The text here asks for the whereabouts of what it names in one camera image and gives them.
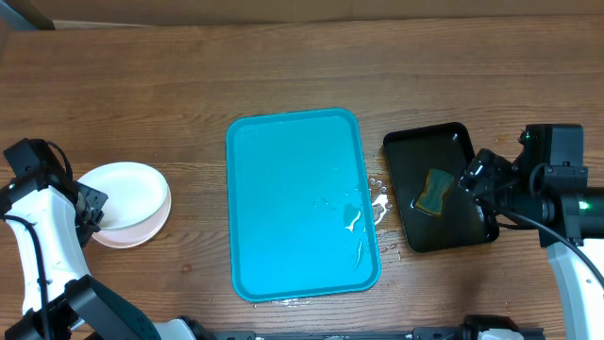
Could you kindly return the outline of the white plate with red stain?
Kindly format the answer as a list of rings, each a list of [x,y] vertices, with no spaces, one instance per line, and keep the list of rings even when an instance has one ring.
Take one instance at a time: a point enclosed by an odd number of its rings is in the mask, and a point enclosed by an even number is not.
[[[172,195],[168,191],[160,208],[133,227],[125,229],[101,230],[92,235],[92,238],[105,247],[131,248],[140,246],[155,237],[166,224],[172,208]]]

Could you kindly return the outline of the yellow-green sponge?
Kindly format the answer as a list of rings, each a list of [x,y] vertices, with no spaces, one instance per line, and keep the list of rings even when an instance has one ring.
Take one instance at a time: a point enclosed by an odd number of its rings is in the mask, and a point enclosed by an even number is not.
[[[445,200],[454,182],[446,171],[430,168],[421,194],[414,200],[414,209],[432,217],[441,218]]]

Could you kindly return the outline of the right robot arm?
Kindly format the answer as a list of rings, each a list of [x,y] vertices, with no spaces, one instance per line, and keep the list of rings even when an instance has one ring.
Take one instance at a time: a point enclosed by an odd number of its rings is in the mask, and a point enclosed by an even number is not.
[[[460,186],[517,230],[537,230],[554,273],[569,339],[603,336],[603,191],[579,153],[524,147],[515,161],[482,149]]]

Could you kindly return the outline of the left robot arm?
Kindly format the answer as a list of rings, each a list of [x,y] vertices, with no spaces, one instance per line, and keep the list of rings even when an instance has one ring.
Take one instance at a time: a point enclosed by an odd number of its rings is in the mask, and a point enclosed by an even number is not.
[[[25,313],[7,339],[68,339],[79,322],[93,339],[160,339],[136,306],[94,279],[76,230],[88,203],[58,168],[27,167],[1,190],[1,218],[14,232],[25,281]]]

